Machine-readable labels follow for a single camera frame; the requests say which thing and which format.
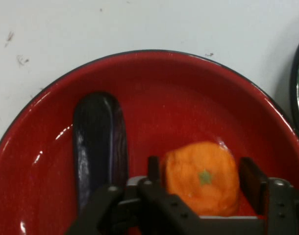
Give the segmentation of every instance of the toy orange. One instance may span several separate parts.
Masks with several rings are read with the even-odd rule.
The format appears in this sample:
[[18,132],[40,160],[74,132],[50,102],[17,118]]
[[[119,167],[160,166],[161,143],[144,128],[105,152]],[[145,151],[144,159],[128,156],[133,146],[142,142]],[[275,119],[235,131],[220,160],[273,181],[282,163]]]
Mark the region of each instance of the toy orange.
[[171,151],[162,163],[168,193],[177,194],[198,215],[234,215],[239,175],[230,152],[212,142]]

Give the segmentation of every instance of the black rim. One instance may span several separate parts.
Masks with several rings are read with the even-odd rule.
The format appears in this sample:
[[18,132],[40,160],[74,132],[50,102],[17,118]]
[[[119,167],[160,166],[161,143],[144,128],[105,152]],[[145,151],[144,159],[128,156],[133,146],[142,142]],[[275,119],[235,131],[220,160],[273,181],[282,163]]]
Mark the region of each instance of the black rim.
[[207,59],[205,57],[202,56],[198,56],[198,55],[194,55],[194,54],[190,54],[190,53],[186,53],[186,52],[180,52],[180,51],[174,51],[174,50],[160,50],[160,49],[145,49],[145,50],[132,50],[132,51],[126,51],[126,52],[121,52],[121,53],[116,53],[116,54],[112,54],[112,55],[107,55],[105,57],[93,60],[91,62],[88,62],[84,65],[81,65],[73,70],[71,70],[70,72],[62,75],[61,77],[59,77],[58,79],[54,80],[53,82],[51,82],[48,86],[46,86],[43,90],[41,90],[29,103],[27,103],[22,109],[21,111],[18,113],[18,115],[14,118],[14,120],[11,122],[11,124],[9,125],[9,127],[7,128],[7,130],[5,131],[5,133],[3,134],[1,140],[0,140],[0,145],[5,137],[5,135],[8,133],[8,131],[10,130],[10,128],[12,127],[12,125],[17,121],[17,119],[19,118],[19,116],[21,115],[21,113],[36,99],[38,98],[38,96],[43,93],[45,90],[47,90],[49,87],[51,87],[53,84],[57,83],[58,81],[64,79],[67,75],[69,75],[70,73],[84,67],[90,64],[93,64],[95,62],[98,62],[100,60],[103,59],[107,59],[110,57],[115,57],[115,56],[119,56],[119,55],[124,55],[124,54],[132,54],[132,53],[140,53],[140,52],[165,52],[165,53],[178,53],[178,54],[182,54],[182,55],[189,55],[189,56],[194,56],[197,57],[199,59],[203,59],[206,60],[208,62],[211,62],[213,64],[216,64],[218,66],[221,66],[237,75],[239,75],[241,78],[245,79],[246,81],[248,81],[249,83],[251,83],[254,87],[256,87],[260,92],[262,92],[268,99],[269,101],[275,106],[275,108],[279,111],[279,113],[282,115],[282,117],[285,119],[285,121],[291,126],[292,130],[294,131],[294,133],[296,134],[296,136],[299,138],[299,132],[297,131],[297,129],[295,128],[295,126],[291,123],[291,121],[289,121],[287,115],[284,113],[284,111],[282,110],[282,108],[267,94],[265,93],[262,89],[260,89],[255,83],[253,83],[252,81],[250,81],[249,79],[247,79],[246,77],[244,77],[243,75],[239,74],[238,72],[236,72],[235,70],[232,70],[230,68],[228,68],[225,65],[222,65],[220,63],[217,63],[213,60]]
[[299,46],[294,56],[291,78],[290,78],[290,102],[291,102],[291,112],[293,115],[293,121],[295,126],[299,131],[299,94],[297,93],[298,85],[298,75],[299,75]]

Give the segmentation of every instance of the plate rim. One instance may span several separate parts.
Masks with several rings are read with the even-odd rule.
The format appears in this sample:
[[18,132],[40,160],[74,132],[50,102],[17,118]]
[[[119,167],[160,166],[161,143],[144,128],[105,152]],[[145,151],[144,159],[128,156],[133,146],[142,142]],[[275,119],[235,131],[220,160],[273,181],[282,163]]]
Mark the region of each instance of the plate rim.
[[289,127],[292,129],[293,134],[297,137],[298,141],[299,141],[299,131],[298,129],[296,129],[296,127],[293,125],[293,123],[290,121],[290,119],[288,118],[288,116],[284,113],[284,111],[282,110],[282,108],[274,101],[273,98],[271,98],[265,91],[263,91],[260,87],[258,87],[254,82],[252,82],[251,80],[249,80],[248,78],[246,78],[245,76],[241,75],[240,73],[236,72],[235,70],[221,64],[218,63],[216,61],[213,61],[211,59],[202,57],[202,56],[198,56],[195,54],[191,54],[191,53],[187,53],[187,52],[181,52],[181,51],[176,51],[176,50],[165,50],[165,49],[141,49],[141,50],[131,50],[131,51],[125,51],[125,52],[120,52],[120,53],[115,53],[115,54],[111,54],[111,55],[107,55],[95,60],[92,60],[88,63],[85,63],[81,66],[76,67],[75,69],[65,73],[64,75],[60,76],[59,78],[57,78],[56,80],[52,81],[50,84],[48,84],[46,87],[44,87],[32,100],[30,100],[21,110],[20,112],[16,115],[16,117],[13,119],[13,121],[10,123],[10,125],[8,126],[8,128],[6,129],[6,131],[4,132],[4,134],[2,135],[1,139],[0,139],[0,146],[3,143],[6,135],[8,134],[8,132],[11,130],[11,128],[13,127],[13,125],[19,120],[21,114],[26,110],[26,108],[32,104],[35,100],[37,100],[42,94],[45,93],[45,91],[47,91],[50,87],[52,87],[54,84],[56,84],[57,82],[59,82],[60,80],[64,79],[66,76],[68,76],[69,74],[85,67],[88,66],[90,64],[96,63],[98,61],[104,60],[104,59],[108,59],[111,57],[116,57],[116,56],[121,56],[121,55],[128,55],[128,54],[134,54],[134,53],[153,53],[153,52],[162,52],[162,53],[176,53],[176,54],[181,54],[181,55],[186,55],[186,56],[192,56],[192,57],[196,57],[198,59],[202,59],[205,60],[207,62],[210,62],[212,64],[215,64],[217,66],[220,66],[236,75],[238,75],[239,77],[241,77],[242,79],[244,79],[245,81],[249,82],[252,86],[254,86],[258,91],[261,92],[261,94],[263,94],[268,101],[276,108],[276,110],[279,112],[279,114],[283,117],[283,120],[289,125]]
[[299,133],[299,94],[298,94],[298,78],[299,78],[299,45],[294,55],[291,75],[290,75],[290,103],[296,131]]

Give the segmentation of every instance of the eggplant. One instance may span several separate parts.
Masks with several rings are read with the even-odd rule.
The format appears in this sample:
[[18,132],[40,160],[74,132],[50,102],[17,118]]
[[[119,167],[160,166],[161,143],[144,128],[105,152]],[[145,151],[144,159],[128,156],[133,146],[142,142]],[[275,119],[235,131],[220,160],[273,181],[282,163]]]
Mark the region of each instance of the eggplant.
[[73,148],[79,212],[99,187],[126,185],[125,121],[113,95],[95,92],[79,101],[73,118]]

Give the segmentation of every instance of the stain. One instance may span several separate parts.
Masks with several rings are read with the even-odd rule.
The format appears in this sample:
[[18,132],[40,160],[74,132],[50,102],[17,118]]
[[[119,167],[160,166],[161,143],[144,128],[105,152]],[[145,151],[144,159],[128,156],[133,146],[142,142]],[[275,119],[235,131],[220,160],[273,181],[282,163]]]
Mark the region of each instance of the stain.
[[214,55],[214,53],[205,54],[205,56],[207,56],[207,57],[212,57],[213,55]]
[[19,64],[19,67],[26,65],[26,63],[29,61],[29,59],[24,58],[22,55],[17,55],[17,62]]
[[4,47],[7,47],[7,46],[8,46],[8,44],[12,41],[13,36],[14,36],[14,32],[13,32],[13,31],[10,31],[9,34],[8,34],[8,37],[7,37],[7,39],[6,39],[6,44],[4,45]]

